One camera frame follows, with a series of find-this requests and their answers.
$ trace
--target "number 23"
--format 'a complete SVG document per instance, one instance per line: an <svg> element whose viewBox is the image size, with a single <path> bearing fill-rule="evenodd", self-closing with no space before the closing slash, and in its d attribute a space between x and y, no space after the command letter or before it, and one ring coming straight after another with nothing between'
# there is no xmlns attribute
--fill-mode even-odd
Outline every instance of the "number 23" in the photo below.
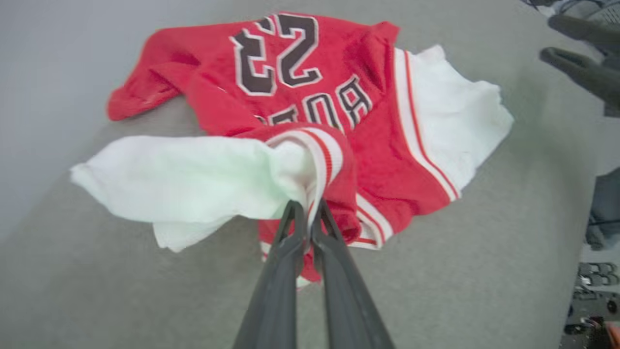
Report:
<svg viewBox="0 0 620 349"><path fill-rule="evenodd" d="M299 38L286 50L278 55L277 75L280 82L288 87L297 88L314 84L322 79L318 68L304 69L301 74L295 75L295 70L301 66L319 44L319 26L312 17L279 14L276 18L278 33L281 38ZM263 33L275 35L274 23L266 17L255 25ZM263 72L255 71L255 61L266 61L265 38L261 35L250 34L246 29L234 37L235 64L237 85L250 96L273 96L277 88L272 66L263 66Z"/></svg>

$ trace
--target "white sleeve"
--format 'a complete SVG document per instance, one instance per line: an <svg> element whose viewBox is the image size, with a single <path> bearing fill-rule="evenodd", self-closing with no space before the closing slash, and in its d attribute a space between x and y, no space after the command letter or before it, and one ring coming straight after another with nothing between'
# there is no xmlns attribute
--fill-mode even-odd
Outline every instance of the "white sleeve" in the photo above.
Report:
<svg viewBox="0 0 620 349"><path fill-rule="evenodd" d="M308 202L315 180L298 143L227 137L126 137L71 169L73 183L112 214L153 223L158 245L175 252L235 215L280 218L289 200Z"/></svg>
<svg viewBox="0 0 620 349"><path fill-rule="evenodd" d="M513 117L498 86L461 76L440 46L417 55L396 49L395 58L401 124L412 156L454 200L508 135Z"/></svg>

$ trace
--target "white fabric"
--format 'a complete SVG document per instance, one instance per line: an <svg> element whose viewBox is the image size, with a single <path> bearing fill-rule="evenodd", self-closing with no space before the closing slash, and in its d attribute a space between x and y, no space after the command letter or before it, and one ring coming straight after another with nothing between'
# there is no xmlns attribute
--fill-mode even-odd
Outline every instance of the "white fabric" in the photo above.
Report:
<svg viewBox="0 0 620 349"><path fill-rule="evenodd" d="M455 200L510 130L513 119L500 103L499 87L463 78L439 46L418 55L396 49L394 68L409 151ZM287 131L265 143L139 136L111 143L72 168L71 179L111 213L152 222L159 246L179 252L235 215L279 219L289 200L308 210L342 161L337 142L312 128ZM394 234L390 223L360 195L357 204L363 231L353 246L381 248ZM309 224L317 207L312 205Z"/></svg>
<svg viewBox="0 0 620 349"><path fill-rule="evenodd" d="M112 214L152 222L159 246L178 252L235 215L279 219L289 200L308 203L316 169L291 141L138 136L76 165L71 180Z"/></svg>
<svg viewBox="0 0 620 349"><path fill-rule="evenodd" d="M441 46L407 54L422 143L460 196L478 166L508 135L513 117L502 105L499 86L462 77Z"/></svg>

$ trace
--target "white wall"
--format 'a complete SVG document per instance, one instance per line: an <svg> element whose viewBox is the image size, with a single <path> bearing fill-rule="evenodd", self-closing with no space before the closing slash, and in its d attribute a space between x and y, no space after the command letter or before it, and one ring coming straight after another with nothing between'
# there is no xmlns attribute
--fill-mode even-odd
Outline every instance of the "white wall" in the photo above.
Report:
<svg viewBox="0 0 620 349"><path fill-rule="evenodd" d="M0 241L107 122L107 97L123 83L149 34L261 16L251 15L252 6L0 0Z"/></svg>

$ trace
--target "gray mat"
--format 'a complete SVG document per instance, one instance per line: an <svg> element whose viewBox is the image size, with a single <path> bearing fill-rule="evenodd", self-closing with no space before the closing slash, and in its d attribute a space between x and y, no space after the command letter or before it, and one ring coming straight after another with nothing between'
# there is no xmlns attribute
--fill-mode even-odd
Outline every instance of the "gray mat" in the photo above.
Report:
<svg viewBox="0 0 620 349"><path fill-rule="evenodd" d="M414 219L381 252L353 256L398 348L557 346L593 191L602 105L537 57L550 45L585 48L513 0L196 6L209 23L274 9L389 20L402 27L400 47L441 43L465 77L501 85L516 124L464 199ZM106 126L76 162L136 134L201 132L177 98ZM110 215L60 178L0 245L0 347L229 348L260 273L255 223L236 219L180 254L158 249L150 229ZM303 289L298 303L299 347L326 347L320 287Z"/></svg>

